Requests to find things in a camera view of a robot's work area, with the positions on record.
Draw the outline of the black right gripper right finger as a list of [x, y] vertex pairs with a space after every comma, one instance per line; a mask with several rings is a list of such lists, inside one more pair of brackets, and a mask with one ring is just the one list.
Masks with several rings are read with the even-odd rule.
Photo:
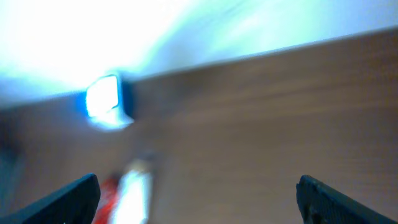
[[304, 224], [397, 224], [312, 176], [301, 176], [296, 190]]

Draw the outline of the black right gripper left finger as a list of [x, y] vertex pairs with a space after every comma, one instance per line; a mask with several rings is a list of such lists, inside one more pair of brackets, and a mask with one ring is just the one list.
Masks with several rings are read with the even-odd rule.
[[25, 208], [1, 217], [1, 223], [91, 224], [100, 196], [98, 178], [89, 173]]

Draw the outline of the red candy bag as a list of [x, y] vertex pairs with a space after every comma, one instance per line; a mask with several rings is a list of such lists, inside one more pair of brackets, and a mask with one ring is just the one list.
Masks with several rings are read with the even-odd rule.
[[101, 197], [92, 224], [109, 224], [119, 200], [120, 176], [112, 175], [100, 184]]

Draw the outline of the white cream tube gold cap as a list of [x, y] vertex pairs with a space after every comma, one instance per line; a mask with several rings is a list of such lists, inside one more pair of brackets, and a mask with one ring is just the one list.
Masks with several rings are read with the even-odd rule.
[[118, 200], [110, 222], [146, 224], [149, 222], [155, 171], [155, 154], [142, 153], [133, 158], [119, 181]]

